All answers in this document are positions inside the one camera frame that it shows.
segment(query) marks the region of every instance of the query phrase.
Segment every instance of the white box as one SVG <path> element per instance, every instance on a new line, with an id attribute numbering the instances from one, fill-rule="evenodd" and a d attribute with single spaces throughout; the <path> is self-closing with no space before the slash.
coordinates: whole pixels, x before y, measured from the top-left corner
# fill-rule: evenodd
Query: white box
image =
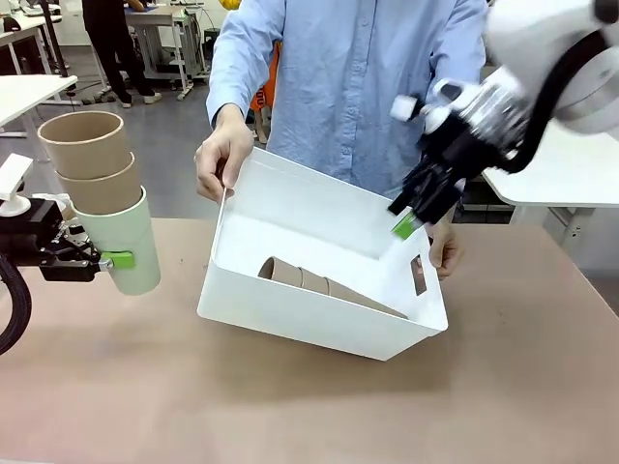
<path id="1" fill-rule="evenodd" d="M 198 314 L 385 361 L 447 329 L 429 242 L 403 241 L 390 200 L 254 149 L 221 206 Z M 258 277 L 271 256 L 391 307 L 402 319 Z M 417 295 L 411 260 L 427 290 Z"/>

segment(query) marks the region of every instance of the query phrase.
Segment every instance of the shirt cuff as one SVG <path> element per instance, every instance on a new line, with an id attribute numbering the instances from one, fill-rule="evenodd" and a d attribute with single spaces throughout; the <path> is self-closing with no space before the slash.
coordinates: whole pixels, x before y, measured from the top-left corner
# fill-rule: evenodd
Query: shirt cuff
<path id="1" fill-rule="evenodd" d="M 217 121 L 217 114 L 222 106 L 225 104 L 236 104 L 243 113 L 243 117 L 247 117 L 248 110 L 250 109 L 250 102 L 245 101 L 243 97 L 239 96 L 239 92 L 233 90 L 215 91 L 211 89 L 209 96 L 206 99 L 206 113 L 211 124 L 211 128 L 215 128 L 215 122 Z"/>

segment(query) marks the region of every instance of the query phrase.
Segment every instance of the yellow object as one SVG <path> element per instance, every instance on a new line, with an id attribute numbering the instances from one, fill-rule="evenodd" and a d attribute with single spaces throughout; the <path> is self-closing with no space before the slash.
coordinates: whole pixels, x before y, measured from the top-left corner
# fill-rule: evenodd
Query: yellow object
<path id="1" fill-rule="evenodd" d="M 241 0 L 220 0 L 221 5 L 227 10 L 238 10 Z"/>

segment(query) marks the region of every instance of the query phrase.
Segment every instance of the stacked cups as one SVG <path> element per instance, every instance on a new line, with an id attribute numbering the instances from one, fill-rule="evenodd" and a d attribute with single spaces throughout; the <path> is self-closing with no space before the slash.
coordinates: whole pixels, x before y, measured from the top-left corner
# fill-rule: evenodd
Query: stacked cups
<path id="1" fill-rule="evenodd" d="M 95 247 L 133 254 L 131 267 L 110 271 L 118 289 L 140 295 L 155 288 L 161 274 L 150 211 L 123 120 L 102 111 L 70 113 L 44 123 L 39 138 Z"/>
<path id="2" fill-rule="evenodd" d="M 271 257 L 260 269 L 258 276 L 275 282 L 285 283 L 292 287 L 303 288 L 311 292 L 329 295 L 333 298 L 345 300 L 356 305 L 370 307 L 392 316 L 397 316 L 406 319 L 406 316 L 401 312 L 395 311 L 390 307 L 375 302 L 374 300 L 364 297 L 363 295 L 351 290 L 348 287 L 330 280 L 327 277 L 321 277 L 313 274 L 307 269 L 296 268 L 291 264 L 281 261 L 278 258 Z"/>

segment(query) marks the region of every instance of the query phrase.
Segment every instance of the shirt sleeve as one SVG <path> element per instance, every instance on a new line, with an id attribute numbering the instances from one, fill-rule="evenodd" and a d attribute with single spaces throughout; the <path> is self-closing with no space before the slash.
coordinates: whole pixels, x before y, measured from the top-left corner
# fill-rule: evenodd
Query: shirt sleeve
<path id="1" fill-rule="evenodd" d="M 480 81 L 480 73 L 486 63 L 483 38 L 486 14 L 486 0 L 456 1 L 430 56 L 434 79 L 429 88 L 429 100 L 434 84 L 441 79 Z"/>
<path id="2" fill-rule="evenodd" d="M 247 114 L 253 95 L 269 78 L 275 41 L 281 41 L 286 0 L 243 0 L 230 12 L 215 42 L 206 109 L 213 126 L 222 106 Z"/>

